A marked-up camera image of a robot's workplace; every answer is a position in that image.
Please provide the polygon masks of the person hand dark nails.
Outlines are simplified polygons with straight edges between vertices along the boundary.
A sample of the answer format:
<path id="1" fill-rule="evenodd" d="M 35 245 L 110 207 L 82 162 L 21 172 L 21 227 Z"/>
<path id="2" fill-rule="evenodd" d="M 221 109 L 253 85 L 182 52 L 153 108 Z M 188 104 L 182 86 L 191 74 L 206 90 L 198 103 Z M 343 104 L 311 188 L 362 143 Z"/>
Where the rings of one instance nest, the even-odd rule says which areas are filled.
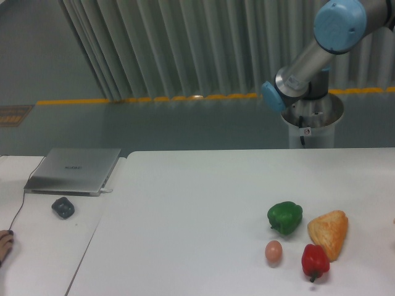
<path id="1" fill-rule="evenodd" d="M 14 245 L 14 232 L 12 230 L 1 230 L 0 235 L 0 266 L 4 263 Z"/>

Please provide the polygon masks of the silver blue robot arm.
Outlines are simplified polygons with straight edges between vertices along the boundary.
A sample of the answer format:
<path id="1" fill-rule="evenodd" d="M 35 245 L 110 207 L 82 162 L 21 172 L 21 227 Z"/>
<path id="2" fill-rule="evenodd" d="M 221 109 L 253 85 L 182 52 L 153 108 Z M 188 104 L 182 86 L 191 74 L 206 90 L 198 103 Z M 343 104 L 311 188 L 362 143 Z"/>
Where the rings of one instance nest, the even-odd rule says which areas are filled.
<path id="1" fill-rule="evenodd" d="M 307 97 L 312 78 L 331 60 L 356 47 L 360 41 L 394 19 L 394 1 L 328 1 L 314 20 L 314 39 L 261 93 L 266 104 L 282 112 Z"/>

